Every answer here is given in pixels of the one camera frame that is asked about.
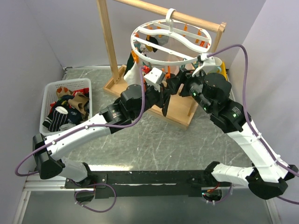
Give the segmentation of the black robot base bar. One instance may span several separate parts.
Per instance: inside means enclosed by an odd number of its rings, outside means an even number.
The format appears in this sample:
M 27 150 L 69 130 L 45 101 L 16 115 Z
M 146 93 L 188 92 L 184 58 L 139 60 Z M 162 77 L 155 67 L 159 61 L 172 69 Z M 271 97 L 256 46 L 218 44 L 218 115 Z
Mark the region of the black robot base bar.
M 129 196 L 189 196 L 201 197 L 201 190 L 212 188 L 217 181 L 204 170 L 166 170 L 166 171 L 93 171 L 94 183 L 104 184 L 96 187 L 95 198 Z

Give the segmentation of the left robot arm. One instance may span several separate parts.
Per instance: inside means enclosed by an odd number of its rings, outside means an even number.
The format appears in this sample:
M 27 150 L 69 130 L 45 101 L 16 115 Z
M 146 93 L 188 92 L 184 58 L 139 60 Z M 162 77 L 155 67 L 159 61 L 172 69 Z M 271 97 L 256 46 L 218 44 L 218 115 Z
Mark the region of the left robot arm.
M 43 147 L 34 154 L 40 178 L 47 180 L 61 176 L 75 181 L 83 188 L 89 187 L 94 177 L 88 164 L 69 160 L 65 157 L 66 154 L 97 137 L 111 135 L 132 126 L 134 121 L 154 105 L 166 115 L 171 91 L 162 85 L 160 90 L 148 84 L 144 88 L 145 92 L 142 93 L 142 86 L 132 84 L 113 104 L 86 122 L 55 135 L 34 136 L 34 147 Z

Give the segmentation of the navy patterned sock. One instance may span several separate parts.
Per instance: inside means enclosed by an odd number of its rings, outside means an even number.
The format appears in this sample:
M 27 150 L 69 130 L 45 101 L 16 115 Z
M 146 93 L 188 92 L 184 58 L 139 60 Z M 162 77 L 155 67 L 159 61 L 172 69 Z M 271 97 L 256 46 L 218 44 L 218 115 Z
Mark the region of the navy patterned sock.
M 58 106 L 62 106 L 65 108 L 71 108 L 70 104 L 68 103 L 69 99 L 73 99 L 73 95 L 64 95 L 61 98 L 58 99 L 58 101 L 53 105 L 53 108 L 56 108 Z

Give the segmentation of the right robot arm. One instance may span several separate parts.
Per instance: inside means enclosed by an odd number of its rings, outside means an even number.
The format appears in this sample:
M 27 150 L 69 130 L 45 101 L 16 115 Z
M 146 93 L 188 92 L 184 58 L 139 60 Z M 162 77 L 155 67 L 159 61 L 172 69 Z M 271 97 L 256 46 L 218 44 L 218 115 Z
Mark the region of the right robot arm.
M 214 161 L 205 169 L 207 185 L 215 186 L 219 182 L 243 185 L 265 200 L 283 195 L 288 187 L 286 182 L 294 175 L 278 165 L 279 158 L 273 150 L 251 130 L 254 122 L 240 103 L 229 98 L 232 85 L 222 74 L 206 74 L 201 70 L 193 75 L 193 70 L 180 69 L 177 75 L 167 78 L 166 83 L 172 95 L 192 97 L 253 162 L 252 167 L 246 168 Z

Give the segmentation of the tan brown ribbed sock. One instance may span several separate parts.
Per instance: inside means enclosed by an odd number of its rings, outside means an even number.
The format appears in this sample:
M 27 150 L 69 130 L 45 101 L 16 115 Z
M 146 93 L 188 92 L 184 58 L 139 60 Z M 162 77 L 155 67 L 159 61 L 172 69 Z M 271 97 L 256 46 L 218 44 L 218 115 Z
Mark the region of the tan brown ribbed sock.
M 81 92 L 77 92 L 73 99 L 68 100 L 69 105 L 77 109 L 82 115 L 86 115 L 85 105 L 88 102 L 89 98 Z

